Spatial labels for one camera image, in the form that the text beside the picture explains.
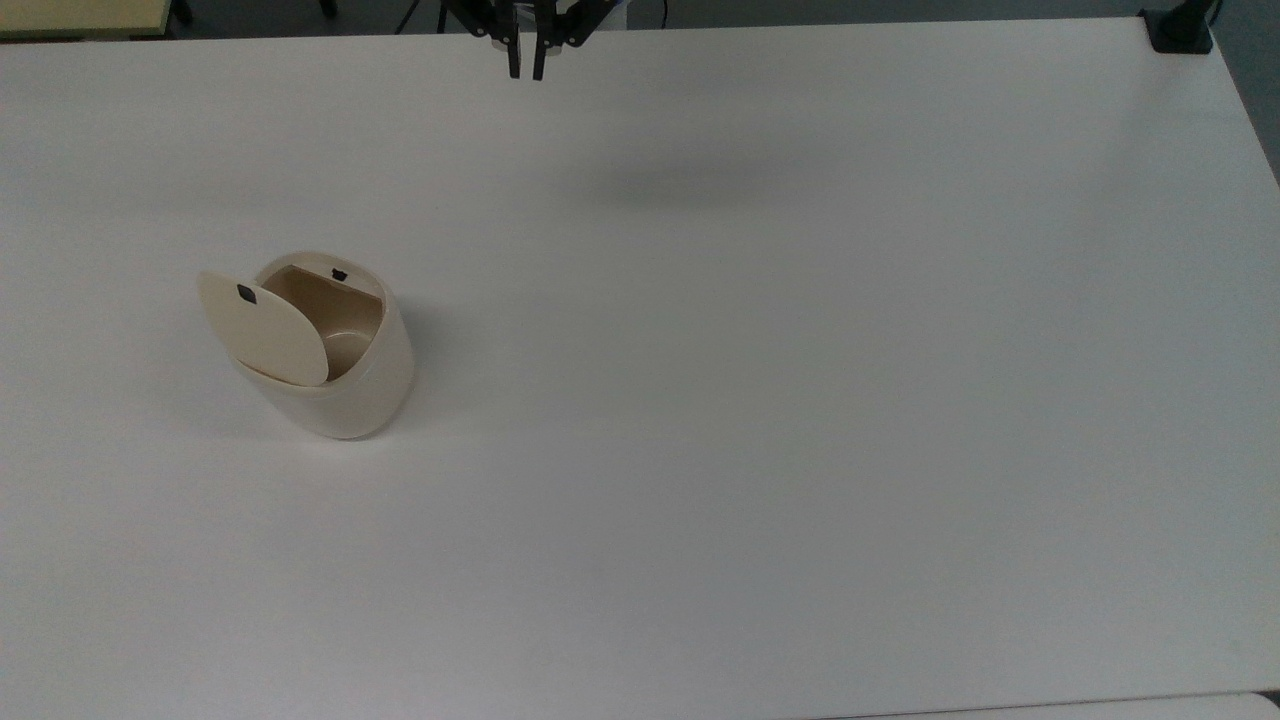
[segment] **table surface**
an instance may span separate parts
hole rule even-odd
[[[0,0],[0,37],[160,35],[169,0]]]
[[[908,716],[914,720],[1280,720],[1280,708],[1257,694],[1129,702],[1089,702]]]
[[[768,720],[1280,685],[1280,192],[1140,20],[0,47],[14,716]],[[173,78],[182,77],[182,90]],[[397,292],[308,436],[196,299]]]

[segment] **black clamp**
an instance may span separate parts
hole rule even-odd
[[[520,5],[532,6],[534,24],[538,29],[534,79],[543,79],[548,53],[554,53],[563,45],[581,47],[609,15],[609,10],[622,1],[579,0],[564,14],[558,14],[556,0],[520,0]],[[488,35],[495,45],[504,46],[511,77],[520,77],[520,24],[516,20],[516,0],[443,0],[443,3],[467,32],[476,37]]]

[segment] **wooden table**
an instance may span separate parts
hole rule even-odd
[[[0,38],[161,35],[169,0],[0,0]]]

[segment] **cable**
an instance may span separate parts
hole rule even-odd
[[[399,33],[401,33],[401,31],[402,31],[402,29],[404,29],[404,26],[407,26],[407,24],[408,24],[408,19],[410,19],[411,17],[413,17],[413,10],[416,10],[416,9],[417,9],[417,4],[419,4],[420,1],[421,1],[421,0],[413,0],[413,4],[408,6],[408,12],[407,12],[407,13],[404,13],[404,19],[402,19],[402,20],[401,20],[401,24],[399,24],[399,27],[397,27],[397,28],[396,28],[396,35],[399,35]]]

